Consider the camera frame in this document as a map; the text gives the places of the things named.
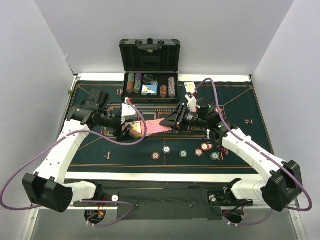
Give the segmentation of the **red playing card deck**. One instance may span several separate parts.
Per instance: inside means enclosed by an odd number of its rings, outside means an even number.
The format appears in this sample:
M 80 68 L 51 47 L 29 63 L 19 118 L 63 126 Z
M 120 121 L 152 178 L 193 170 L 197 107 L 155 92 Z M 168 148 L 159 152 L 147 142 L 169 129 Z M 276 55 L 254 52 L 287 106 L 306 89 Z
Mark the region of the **red playing card deck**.
M 171 127 L 162 126 L 160 122 L 164 120 L 164 118 L 155 119 L 155 120 L 146 120 L 146 136 L 150 136 L 153 134 L 169 132 L 172 130 Z M 142 137 L 145 134 L 145 126 L 142 120 L 140 121 L 132 121 L 127 122 L 125 126 L 131 126 L 130 133 L 134 137 Z

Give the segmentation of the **blue poker chip stack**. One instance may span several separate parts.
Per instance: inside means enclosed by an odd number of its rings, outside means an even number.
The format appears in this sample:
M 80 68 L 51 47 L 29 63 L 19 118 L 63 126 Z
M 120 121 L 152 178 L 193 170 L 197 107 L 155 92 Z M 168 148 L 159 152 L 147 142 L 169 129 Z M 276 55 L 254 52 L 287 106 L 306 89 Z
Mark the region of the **blue poker chip stack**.
M 165 154 L 168 154 L 171 152 L 171 148 L 169 146 L 164 146 L 162 150 Z

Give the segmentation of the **green poker chip stack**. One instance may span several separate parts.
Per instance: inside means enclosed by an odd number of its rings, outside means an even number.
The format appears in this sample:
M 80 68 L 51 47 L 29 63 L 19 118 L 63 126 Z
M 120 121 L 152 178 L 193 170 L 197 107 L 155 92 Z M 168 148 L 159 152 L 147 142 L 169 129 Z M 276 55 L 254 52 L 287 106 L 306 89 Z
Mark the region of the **green poker chip stack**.
M 186 150 L 181 150 L 179 152 L 179 157 L 180 158 L 186 158 L 188 156 L 188 152 Z

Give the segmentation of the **red poker chip stack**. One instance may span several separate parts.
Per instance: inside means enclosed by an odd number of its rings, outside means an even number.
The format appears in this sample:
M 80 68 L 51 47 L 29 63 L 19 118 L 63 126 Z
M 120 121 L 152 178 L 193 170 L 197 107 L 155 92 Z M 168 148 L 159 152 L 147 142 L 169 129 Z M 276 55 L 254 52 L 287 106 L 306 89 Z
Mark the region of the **red poker chip stack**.
M 153 160 L 155 160 L 155 161 L 159 160 L 160 157 L 161 157 L 161 155 L 160 155 L 159 152 L 153 152 L 153 153 L 151 154 L 151 158 L 152 158 Z

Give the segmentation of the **red triangular dealer button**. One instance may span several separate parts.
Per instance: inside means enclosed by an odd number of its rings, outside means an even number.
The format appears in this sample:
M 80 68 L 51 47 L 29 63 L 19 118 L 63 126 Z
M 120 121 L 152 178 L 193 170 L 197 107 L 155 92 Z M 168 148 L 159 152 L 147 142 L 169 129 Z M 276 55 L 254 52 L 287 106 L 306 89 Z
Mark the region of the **red triangular dealer button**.
M 221 145 L 219 145 L 217 147 L 223 154 L 228 155 L 229 154 L 229 150 Z

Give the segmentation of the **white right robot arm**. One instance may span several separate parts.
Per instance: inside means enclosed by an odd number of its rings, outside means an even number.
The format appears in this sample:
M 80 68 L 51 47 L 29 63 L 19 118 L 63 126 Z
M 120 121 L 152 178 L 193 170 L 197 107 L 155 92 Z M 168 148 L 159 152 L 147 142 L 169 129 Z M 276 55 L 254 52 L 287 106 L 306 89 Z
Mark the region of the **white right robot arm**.
M 281 212 L 303 192 L 298 163 L 286 162 L 263 149 L 239 127 L 225 121 L 209 99 L 197 101 L 194 111 L 188 103 L 180 103 L 160 125 L 180 132 L 190 128 L 204 131 L 209 140 L 233 152 L 261 176 L 259 181 L 236 178 L 228 183 L 223 198 L 230 205 L 239 200 L 253 200 L 265 202 L 274 211 Z

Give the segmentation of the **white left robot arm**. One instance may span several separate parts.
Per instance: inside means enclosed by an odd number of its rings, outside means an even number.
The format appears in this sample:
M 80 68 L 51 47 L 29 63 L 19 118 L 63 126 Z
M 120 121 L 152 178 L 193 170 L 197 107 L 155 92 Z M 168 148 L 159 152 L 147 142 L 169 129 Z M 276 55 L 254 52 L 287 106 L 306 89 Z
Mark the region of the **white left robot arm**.
M 109 100 L 109 93 L 93 89 L 87 99 L 69 110 L 57 145 L 33 174 L 27 173 L 22 179 L 31 203 L 62 213 L 73 202 L 86 200 L 92 206 L 102 202 L 103 193 L 94 183 L 65 183 L 65 178 L 78 149 L 94 127 L 112 128 L 115 135 L 127 136 L 123 126 L 137 118 L 137 111 L 126 99 L 119 113 L 111 113 L 107 110 Z

